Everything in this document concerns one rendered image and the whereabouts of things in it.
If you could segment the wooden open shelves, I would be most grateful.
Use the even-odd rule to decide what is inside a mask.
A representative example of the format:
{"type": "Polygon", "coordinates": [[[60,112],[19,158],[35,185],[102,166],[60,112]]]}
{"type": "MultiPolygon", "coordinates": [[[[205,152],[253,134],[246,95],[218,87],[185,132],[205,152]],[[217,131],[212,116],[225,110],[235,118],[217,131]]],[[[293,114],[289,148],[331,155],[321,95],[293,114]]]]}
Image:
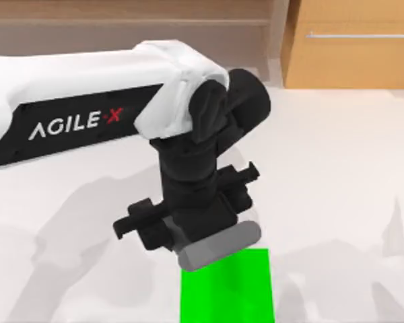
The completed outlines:
{"type": "Polygon", "coordinates": [[[225,67],[281,81],[288,0],[0,0],[0,55],[184,41],[225,67]]]}

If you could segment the flat green square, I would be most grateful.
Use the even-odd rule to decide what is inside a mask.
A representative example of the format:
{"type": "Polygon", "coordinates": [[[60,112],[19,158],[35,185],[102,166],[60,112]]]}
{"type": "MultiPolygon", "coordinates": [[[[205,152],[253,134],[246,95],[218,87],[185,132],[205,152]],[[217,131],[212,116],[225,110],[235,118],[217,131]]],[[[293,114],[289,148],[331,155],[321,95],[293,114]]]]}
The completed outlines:
{"type": "Polygon", "coordinates": [[[275,323],[267,248],[245,249],[180,278],[179,323],[275,323]]]}

